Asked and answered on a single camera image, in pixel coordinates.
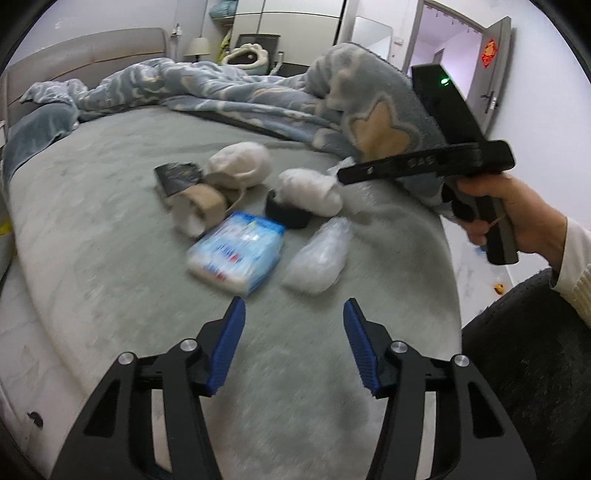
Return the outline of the right hand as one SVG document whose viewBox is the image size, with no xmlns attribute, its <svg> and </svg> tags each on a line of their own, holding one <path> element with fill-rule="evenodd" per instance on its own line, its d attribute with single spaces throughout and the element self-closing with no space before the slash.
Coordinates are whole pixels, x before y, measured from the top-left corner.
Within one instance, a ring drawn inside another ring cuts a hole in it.
<svg viewBox="0 0 591 480">
<path fill-rule="evenodd" d="M 500 199 L 513 224 L 517 249 L 527 254 L 539 254 L 553 270 L 560 270 L 567 217 L 546 203 L 532 188 L 506 173 L 460 178 L 457 187 L 473 197 Z"/>
</svg>

